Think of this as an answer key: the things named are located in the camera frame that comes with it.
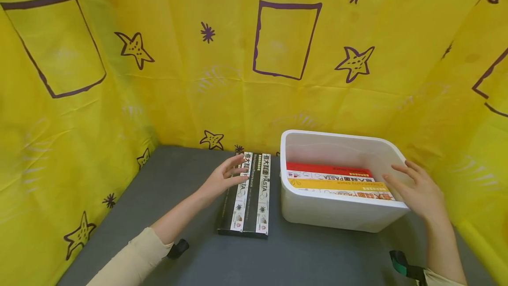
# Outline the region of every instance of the yellow pasta box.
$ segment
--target yellow pasta box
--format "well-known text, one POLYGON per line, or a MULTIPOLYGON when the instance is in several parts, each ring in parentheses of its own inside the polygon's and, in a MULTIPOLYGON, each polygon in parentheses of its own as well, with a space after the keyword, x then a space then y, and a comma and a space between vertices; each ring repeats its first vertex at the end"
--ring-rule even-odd
POLYGON ((305 191, 395 201, 395 198, 391 194, 390 190, 388 190, 383 182, 333 181, 298 178, 288 178, 288 180, 295 188, 305 191))

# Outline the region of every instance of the yellow fabric backdrop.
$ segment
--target yellow fabric backdrop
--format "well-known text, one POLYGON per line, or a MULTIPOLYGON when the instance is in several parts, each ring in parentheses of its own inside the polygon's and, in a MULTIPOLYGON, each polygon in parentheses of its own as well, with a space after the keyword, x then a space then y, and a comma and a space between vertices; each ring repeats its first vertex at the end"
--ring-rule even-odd
POLYGON ((0 3, 6 285, 56 283, 157 142, 290 128, 394 142, 508 271, 508 0, 0 3))

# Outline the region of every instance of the purple rectangle outline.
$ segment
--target purple rectangle outline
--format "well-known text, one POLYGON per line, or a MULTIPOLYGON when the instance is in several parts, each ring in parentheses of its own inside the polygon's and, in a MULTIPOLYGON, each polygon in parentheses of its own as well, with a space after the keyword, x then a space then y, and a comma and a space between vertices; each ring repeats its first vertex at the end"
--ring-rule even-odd
MULTIPOLYGON (((39 8, 39 7, 44 7, 44 6, 48 6, 48 5, 54 5, 54 4, 62 3, 62 2, 66 2, 66 1, 71 1, 71 0, 27 0, 27 1, 18 1, 18 2, 1 2, 0 6, 4 9, 4 11, 9 11, 9 10, 21 10, 21 9, 39 8)), ((51 86, 48 84, 48 80, 46 79, 46 76, 41 71, 41 69, 39 68, 37 63, 35 62, 35 59, 33 58, 33 56, 30 54, 30 51, 26 47, 25 42, 23 41, 23 38, 21 37, 21 35, 19 34, 19 32, 16 29, 16 26, 14 26, 13 22, 10 20, 9 15, 6 14, 7 18, 9 18, 9 21, 11 22, 11 25, 14 28, 14 31, 16 31, 19 39, 21 40, 21 43, 23 43, 23 47, 25 48, 25 51, 26 51, 27 55, 29 56, 29 58, 32 61, 32 63, 34 64, 35 68, 37 69, 37 72, 39 73, 39 76, 40 76, 42 82, 46 86, 46 89, 48 90, 48 92, 49 92, 49 94, 51 95, 52 98, 64 98, 66 96, 71 96, 71 95, 79 94, 81 92, 86 92, 89 89, 93 88, 95 85, 98 85, 98 84, 102 83, 104 81, 104 79, 106 78, 106 69, 104 68, 104 63, 102 61, 101 54, 98 51, 97 44, 96 44, 96 42, 95 42, 95 40, 93 38, 93 35, 92 35, 91 31, 90 31, 90 28, 89 28, 88 24, 86 22, 85 16, 83 15, 83 10, 81 9, 81 6, 79 5, 78 0, 75 0, 75 1, 76 1, 76 4, 77 4, 78 8, 79 8, 80 13, 81 13, 81 17, 83 18, 83 22, 85 23, 85 26, 86 26, 86 29, 88 31, 88 34, 90 35, 90 38, 92 39, 93 45, 95 46, 98 58, 101 61, 101 66, 102 66, 102 68, 104 70, 104 76, 100 80, 98 80, 97 82, 94 82, 93 84, 87 85, 87 86, 85 86, 83 88, 80 88, 80 89, 77 89, 77 90, 74 90, 74 91, 60 93, 60 94, 55 94, 53 92, 53 89, 51 89, 51 86)))
MULTIPOLYGON (((482 77, 479 78, 478 82, 476 82, 475 85, 473 86, 473 88, 472 88, 473 91, 477 92, 484 99, 489 99, 489 96, 478 89, 479 85, 481 85, 481 83, 483 82, 484 79, 486 79, 489 75, 492 74, 492 71, 494 71, 495 66, 497 66, 499 64, 499 62, 501 62, 507 55, 508 55, 508 48, 506 50, 504 50, 504 52, 499 56, 499 58, 494 63, 492 63, 490 68, 488 68, 487 71, 485 71, 484 75, 482 75, 482 77)), ((508 117, 508 113, 499 112, 497 109, 495 109, 494 107, 489 105, 487 102, 485 102, 485 106, 487 106, 488 109, 490 109, 494 113, 497 113, 498 115, 508 117)))
POLYGON ((310 52, 310 45, 312 43, 312 37, 314 36, 314 30, 315 30, 316 24, 318 22, 319 14, 321 12, 321 7, 323 7, 323 3, 321 3, 321 2, 314 3, 314 4, 306 4, 306 3, 275 3, 275 2, 268 2, 268 1, 260 0, 259 1, 259 8, 258 8, 258 24, 257 24, 257 28, 256 28, 255 43, 254 43, 253 71, 257 72, 257 73, 260 73, 260 74, 264 74, 264 75, 283 76, 284 78, 296 79, 296 80, 300 81, 303 78, 303 72, 305 71, 305 65, 307 65, 307 59, 309 57, 309 52, 310 52), (263 9, 263 7, 274 8, 274 9, 306 9, 306 10, 317 9, 316 18, 314 20, 314 26, 312 27, 312 33, 310 34, 309 45, 307 47, 307 53, 305 55, 305 61, 303 62, 302 73, 300 74, 300 78, 299 79, 295 78, 294 76, 282 75, 282 74, 279 74, 279 73, 272 73, 272 72, 265 72, 265 71, 260 71, 260 70, 256 69, 256 59, 258 58, 259 33, 261 31, 261 10, 263 9))

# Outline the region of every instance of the white storage box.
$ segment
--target white storage box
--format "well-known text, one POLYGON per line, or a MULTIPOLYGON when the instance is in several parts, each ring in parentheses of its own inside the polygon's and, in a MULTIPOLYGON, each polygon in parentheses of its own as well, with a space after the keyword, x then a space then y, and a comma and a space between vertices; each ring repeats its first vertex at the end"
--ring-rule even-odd
POLYGON ((411 184, 407 175, 391 168, 392 163, 404 165, 405 158, 384 139, 304 130, 284 132, 280 142, 283 216, 294 223, 375 233, 410 211, 388 184, 397 201, 299 190, 288 181, 286 162, 364 168, 376 181, 384 182, 382 174, 391 173, 411 184))

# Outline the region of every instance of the gray mat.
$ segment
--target gray mat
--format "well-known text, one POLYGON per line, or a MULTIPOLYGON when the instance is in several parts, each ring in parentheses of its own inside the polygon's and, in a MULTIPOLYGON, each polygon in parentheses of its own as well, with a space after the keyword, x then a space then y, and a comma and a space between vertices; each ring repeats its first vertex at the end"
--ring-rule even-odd
MULTIPOLYGON (((233 153, 160 146, 118 200, 58 285, 87 282, 130 239, 194 192, 233 153)), ((399 249, 425 265, 425 230, 410 213, 380 233, 289 223, 280 212, 279 159, 272 160, 268 240, 219 236, 214 223, 223 198, 181 233, 190 249, 163 262, 143 285, 414 285, 392 268, 399 249)), ((469 285, 495 285, 458 236, 469 285)))

